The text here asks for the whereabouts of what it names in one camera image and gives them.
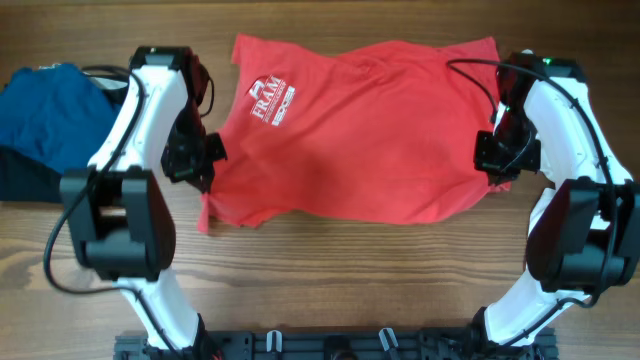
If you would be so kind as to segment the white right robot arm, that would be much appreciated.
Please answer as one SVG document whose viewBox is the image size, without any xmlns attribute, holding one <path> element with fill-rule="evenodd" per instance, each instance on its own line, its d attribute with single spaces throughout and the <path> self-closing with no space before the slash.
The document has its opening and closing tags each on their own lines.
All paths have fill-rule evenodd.
<svg viewBox="0 0 640 360">
<path fill-rule="evenodd" d="M 608 145 L 580 66 L 530 52 L 495 66 L 494 127 L 478 132 L 474 166 L 492 185 L 524 171 L 552 185 L 530 214 L 523 274 L 474 319 L 477 348 L 492 352 L 530 346 L 564 310 L 626 285 L 639 262 L 639 184 Z"/>
</svg>

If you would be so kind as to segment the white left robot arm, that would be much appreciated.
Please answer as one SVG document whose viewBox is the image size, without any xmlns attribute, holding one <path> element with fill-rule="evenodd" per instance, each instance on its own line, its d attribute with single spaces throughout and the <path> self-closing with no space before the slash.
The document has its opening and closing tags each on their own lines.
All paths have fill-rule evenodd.
<svg viewBox="0 0 640 360">
<path fill-rule="evenodd" d="M 60 182 L 64 212 L 47 241 L 43 266 L 54 288 L 53 245 L 67 225 L 77 262 L 122 294 L 146 329 L 143 359 L 220 359 L 171 268 L 176 230 L 156 177 L 186 182 L 203 194 L 226 158 L 217 133 L 205 130 L 199 107 L 213 99 L 213 81 L 189 47 L 141 46 L 122 75 L 127 93 L 106 140 L 83 169 Z"/>
</svg>

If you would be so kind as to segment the red t-shirt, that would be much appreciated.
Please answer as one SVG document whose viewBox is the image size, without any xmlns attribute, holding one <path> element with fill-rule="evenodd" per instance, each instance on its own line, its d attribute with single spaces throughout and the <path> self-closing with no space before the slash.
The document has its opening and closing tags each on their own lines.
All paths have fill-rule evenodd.
<svg viewBox="0 0 640 360">
<path fill-rule="evenodd" d="M 473 207 L 494 190 L 473 155 L 492 127 L 498 57 L 491 37 L 325 56 L 238 35 L 239 78 L 220 129 L 227 157 L 201 198 L 199 230 L 290 211 L 428 224 Z"/>
</svg>

